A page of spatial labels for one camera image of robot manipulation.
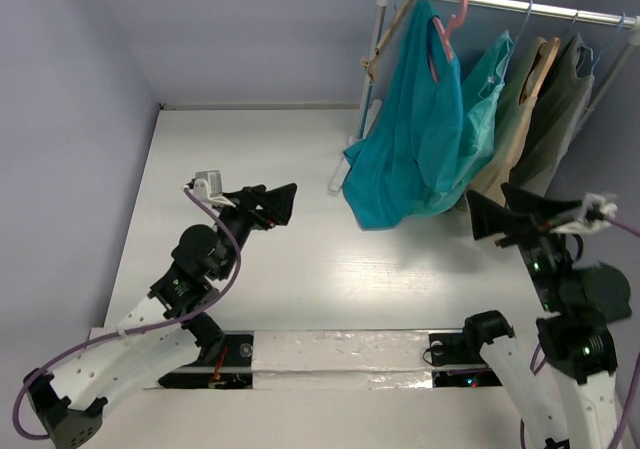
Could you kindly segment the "teal blue t-shirt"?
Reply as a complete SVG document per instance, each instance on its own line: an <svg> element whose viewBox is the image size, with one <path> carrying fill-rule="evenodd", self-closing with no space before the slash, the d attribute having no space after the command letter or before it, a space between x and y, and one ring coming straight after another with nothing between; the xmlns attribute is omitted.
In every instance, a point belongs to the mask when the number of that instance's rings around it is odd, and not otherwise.
<svg viewBox="0 0 640 449"><path fill-rule="evenodd" d="M428 1L415 3L378 121L344 152L342 192L366 230L451 206L464 110L459 60L446 55L438 21Z"/></svg>

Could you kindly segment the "pink plastic hanger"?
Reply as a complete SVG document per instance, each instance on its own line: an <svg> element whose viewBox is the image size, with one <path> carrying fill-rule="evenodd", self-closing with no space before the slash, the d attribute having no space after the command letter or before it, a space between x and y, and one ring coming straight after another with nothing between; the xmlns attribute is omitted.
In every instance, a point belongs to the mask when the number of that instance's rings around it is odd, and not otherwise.
<svg viewBox="0 0 640 449"><path fill-rule="evenodd" d="M455 56L455 51L451 44L451 37L457 29L464 25L468 13L468 4L468 0L459 0L459 11L450 16L446 25L443 25L438 16L435 16L432 19L433 26L438 34L443 52L448 62L452 62Z"/></svg>

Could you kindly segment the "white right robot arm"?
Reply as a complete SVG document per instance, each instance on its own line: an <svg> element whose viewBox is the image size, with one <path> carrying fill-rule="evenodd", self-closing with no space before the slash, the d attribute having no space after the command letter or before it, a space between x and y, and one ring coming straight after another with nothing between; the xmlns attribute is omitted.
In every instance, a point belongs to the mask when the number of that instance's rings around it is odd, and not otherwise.
<svg viewBox="0 0 640 449"><path fill-rule="evenodd" d="M475 239L492 237L499 248L518 248L546 316L536 321L538 341L561 404L543 392L531 365L517 353L513 327L497 310L468 317L460 337L462 353L484 361L516 407L537 448L617 448L626 431L639 379L616 410L618 368L612 323L631 317L631 288L615 267L575 267L569 236L616 225L611 196L588 193L580 200L547 199L509 183L504 204L469 190L466 200Z"/></svg>

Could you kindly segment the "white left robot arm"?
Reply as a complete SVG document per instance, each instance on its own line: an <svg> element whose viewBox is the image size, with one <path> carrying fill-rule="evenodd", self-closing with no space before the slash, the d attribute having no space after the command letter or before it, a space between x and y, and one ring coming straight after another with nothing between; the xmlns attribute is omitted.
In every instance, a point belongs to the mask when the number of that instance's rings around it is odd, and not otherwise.
<svg viewBox="0 0 640 449"><path fill-rule="evenodd" d="M194 179L183 191L212 224L184 230L166 273L115 329L25 377L19 397L29 401L54 447L81 447L118 403L172 370L223 359L225 333L207 311L234 285L249 235L289 223L297 186L207 195L199 183Z"/></svg>

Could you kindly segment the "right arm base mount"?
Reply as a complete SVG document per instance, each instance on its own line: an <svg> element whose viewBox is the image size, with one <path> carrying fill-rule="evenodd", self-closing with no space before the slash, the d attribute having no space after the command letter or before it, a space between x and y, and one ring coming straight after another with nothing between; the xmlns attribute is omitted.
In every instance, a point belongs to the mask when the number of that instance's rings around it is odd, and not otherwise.
<svg viewBox="0 0 640 449"><path fill-rule="evenodd" d="M494 371L467 343L461 331L432 332L422 353L434 388L500 387Z"/></svg>

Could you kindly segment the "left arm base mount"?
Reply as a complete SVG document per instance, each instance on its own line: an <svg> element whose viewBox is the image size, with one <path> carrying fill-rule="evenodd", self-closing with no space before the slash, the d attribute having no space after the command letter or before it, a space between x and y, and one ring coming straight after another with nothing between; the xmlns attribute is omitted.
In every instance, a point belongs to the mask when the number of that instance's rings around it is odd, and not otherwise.
<svg viewBox="0 0 640 449"><path fill-rule="evenodd" d="M213 362L196 360L179 367L161 377L158 385L164 389L251 389L253 344L253 332L227 334Z"/></svg>

